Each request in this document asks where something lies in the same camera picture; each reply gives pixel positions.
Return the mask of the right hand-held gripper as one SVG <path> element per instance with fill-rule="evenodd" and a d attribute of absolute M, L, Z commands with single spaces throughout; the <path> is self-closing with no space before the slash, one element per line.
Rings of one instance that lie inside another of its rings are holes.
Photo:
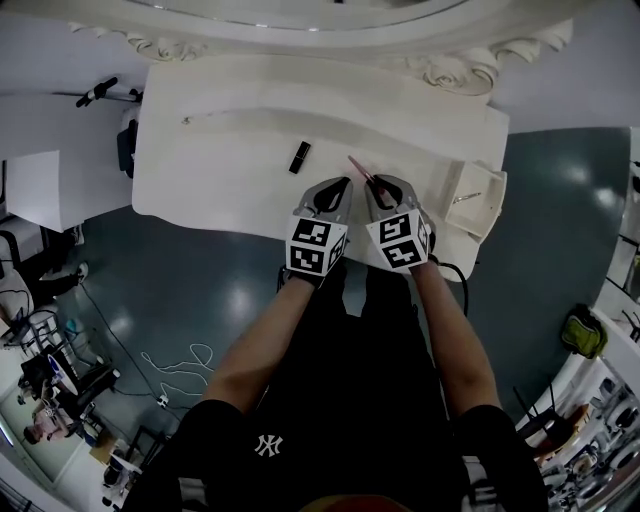
<path fill-rule="evenodd" d="M 370 239 L 392 272 L 409 273 L 426 263 L 436 243 L 431 220 L 417 208 L 412 185 L 394 175 L 376 174 L 367 179 L 365 199 L 371 222 L 366 225 Z M 395 209 L 402 206 L 399 213 Z"/>

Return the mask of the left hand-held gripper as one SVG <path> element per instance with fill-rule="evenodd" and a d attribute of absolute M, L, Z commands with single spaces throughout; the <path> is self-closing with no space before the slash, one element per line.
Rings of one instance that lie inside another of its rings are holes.
<path fill-rule="evenodd" d="M 325 277 L 343 256 L 353 190 L 349 177 L 336 177 L 303 194 L 287 228 L 288 270 Z"/>

